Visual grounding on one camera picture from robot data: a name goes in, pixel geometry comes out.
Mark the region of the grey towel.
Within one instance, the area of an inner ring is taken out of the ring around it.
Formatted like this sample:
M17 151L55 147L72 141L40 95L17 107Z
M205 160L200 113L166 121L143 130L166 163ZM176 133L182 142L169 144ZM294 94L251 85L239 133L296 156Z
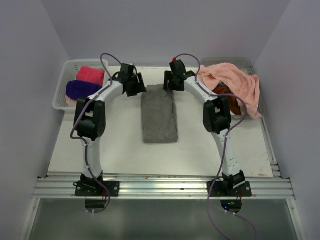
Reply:
M178 122L174 93L161 84L148 85L141 96L142 137L145 144L177 143Z

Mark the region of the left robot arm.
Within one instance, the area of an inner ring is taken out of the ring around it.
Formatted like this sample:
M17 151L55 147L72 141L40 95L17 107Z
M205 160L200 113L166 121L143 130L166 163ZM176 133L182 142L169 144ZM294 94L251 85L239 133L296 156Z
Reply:
M99 196L104 190L100 141L107 126L107 106L124 94L134 97L146 91L142 74L134 65L123 63L102 89L77 100L70 138L82 141L84 169L81 182L87 184L86 190L92 196Z

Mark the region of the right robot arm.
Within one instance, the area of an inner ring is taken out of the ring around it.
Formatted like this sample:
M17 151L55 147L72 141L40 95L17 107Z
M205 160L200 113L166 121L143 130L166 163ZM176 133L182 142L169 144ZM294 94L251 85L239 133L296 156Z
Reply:
M187 71L182 60L173 58L170 71L164 74L163 88L170 91L187 91L203 105L203 125L215 140L221 157L221 166L213 180L212 189L222 190L227 196L235 196L246 182L234 150L231 138L232 117L227 96L210 91L193 71Z

